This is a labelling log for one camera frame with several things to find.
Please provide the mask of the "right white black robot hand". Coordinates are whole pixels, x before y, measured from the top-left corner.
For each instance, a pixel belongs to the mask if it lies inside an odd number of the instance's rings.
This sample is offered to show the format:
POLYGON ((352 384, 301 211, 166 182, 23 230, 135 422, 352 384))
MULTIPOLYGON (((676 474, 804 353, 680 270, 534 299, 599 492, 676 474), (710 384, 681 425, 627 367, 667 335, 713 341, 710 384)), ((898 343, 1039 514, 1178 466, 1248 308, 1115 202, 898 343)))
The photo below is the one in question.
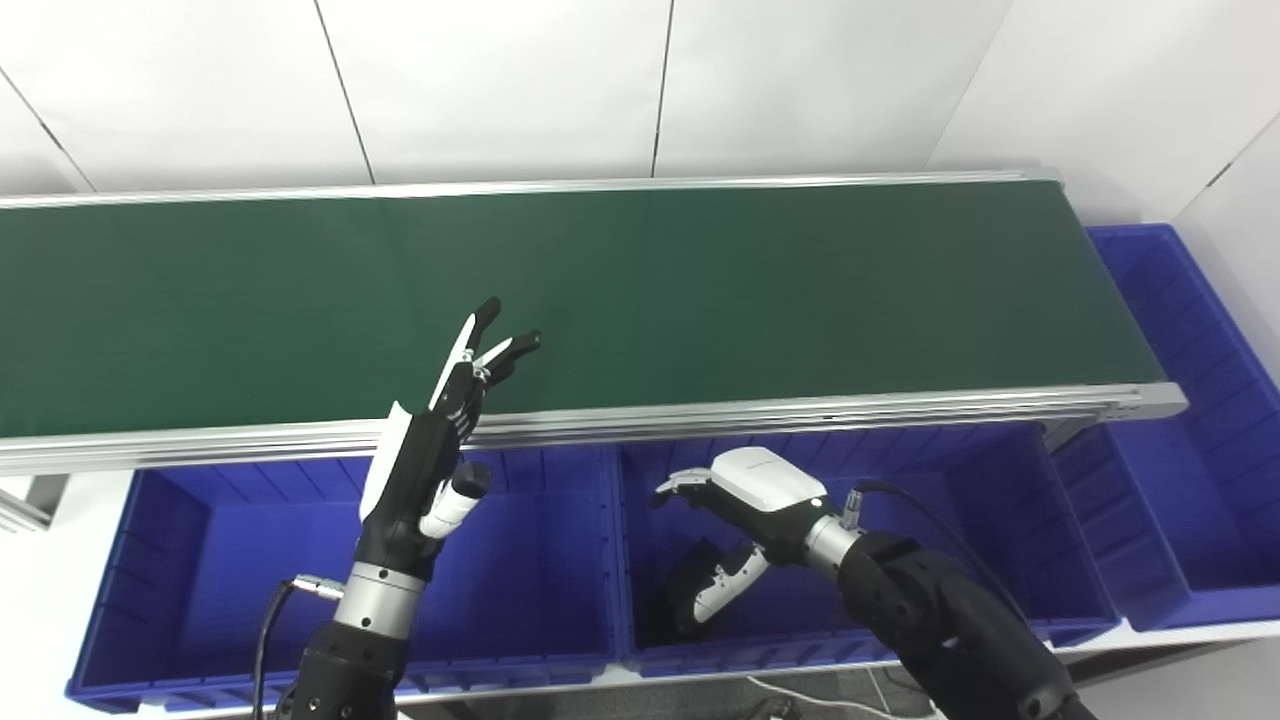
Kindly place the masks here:
POLYGON ((680 637, 698 634, 769 568, 805 566, 837 580, 861 537, 842 524, 822 482, 762 446, 732 448, 707 468, 669 474, 650 505, 658 509, 671 498, 707 509, 746 536, 727 553, 699 550, 677 566, 667 603, 680 637))

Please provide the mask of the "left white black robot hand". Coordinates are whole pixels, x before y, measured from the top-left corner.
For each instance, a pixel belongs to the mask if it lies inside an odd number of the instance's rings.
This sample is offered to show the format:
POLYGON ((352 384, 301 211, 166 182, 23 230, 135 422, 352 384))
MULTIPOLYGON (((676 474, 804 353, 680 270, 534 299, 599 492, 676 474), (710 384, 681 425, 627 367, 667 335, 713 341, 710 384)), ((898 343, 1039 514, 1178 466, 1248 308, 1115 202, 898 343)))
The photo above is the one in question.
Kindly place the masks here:
POLYGON ((479 352, 500 309, 500 300, 489 297, 466 319, 425 406, 415 413, 390 406, 364 484, 356 562, 430 580, 443 542, 424 534, 420 521, 458 466, 489 391, 541 343, 540 332, 530 331, 479 352))

